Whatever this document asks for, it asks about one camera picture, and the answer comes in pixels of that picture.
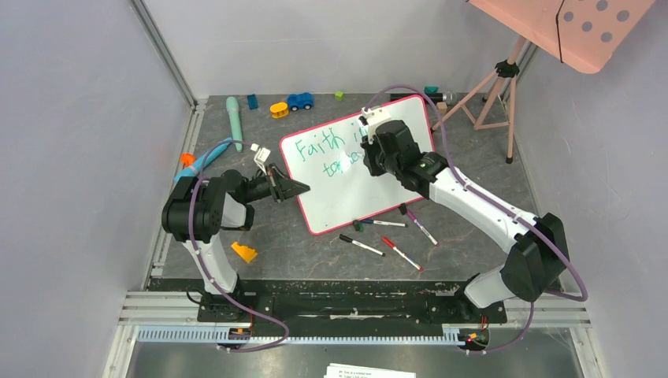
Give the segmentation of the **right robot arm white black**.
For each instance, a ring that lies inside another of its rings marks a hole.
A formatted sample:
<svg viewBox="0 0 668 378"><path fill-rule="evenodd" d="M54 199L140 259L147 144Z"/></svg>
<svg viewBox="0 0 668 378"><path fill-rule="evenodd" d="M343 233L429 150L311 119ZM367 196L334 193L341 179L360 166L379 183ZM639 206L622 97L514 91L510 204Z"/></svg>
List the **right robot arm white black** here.
<svg viewBox="0 0 668 378"><path fill-rule="evenodd" d="M563 222L511 205L465 178L436 152L424 152L401 120L390 120L362 137L364 164L372 176L393 175L408 191L442 205L489 236L504 252L503 265L467 281L455 312L475 321L495 302L536 301L569 262Z"/></svg>

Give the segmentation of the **pink framed whiteboard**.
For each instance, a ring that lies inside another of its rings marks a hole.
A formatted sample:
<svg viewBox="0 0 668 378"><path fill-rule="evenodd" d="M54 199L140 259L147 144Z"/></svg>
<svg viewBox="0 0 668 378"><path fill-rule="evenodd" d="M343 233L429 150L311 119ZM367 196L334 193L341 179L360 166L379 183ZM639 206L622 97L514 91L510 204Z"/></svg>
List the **pink framed whiteboard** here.
<svg viewBox="0 0 668 378"><path fill-rule="evenodd" d="M298 201L313 235L421 200L391 174L370 175L361 147L367 127L360 116L353 113L286 135L280 141L289 176L310 187Z"/></svg>

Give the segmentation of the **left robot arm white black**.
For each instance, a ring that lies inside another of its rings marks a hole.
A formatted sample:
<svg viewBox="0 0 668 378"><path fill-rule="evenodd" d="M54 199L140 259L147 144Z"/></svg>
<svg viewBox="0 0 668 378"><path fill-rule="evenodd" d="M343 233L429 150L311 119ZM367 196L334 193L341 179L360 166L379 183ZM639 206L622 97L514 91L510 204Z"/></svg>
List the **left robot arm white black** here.
<svg viewBox="0 0 668 378"><path fill-rule="evenodd" d="M161 212L161 226L187 249L202 281L160 279L153 287L183 292L200 308L218 311L229 321L241 319L247 299L239 294L239 275L228 261L220 233L250 230L252 202L270 198L281 203L309 190L309 185L293 180L274 164L251 178L229 169L211 178L178 179Z"/></svg>

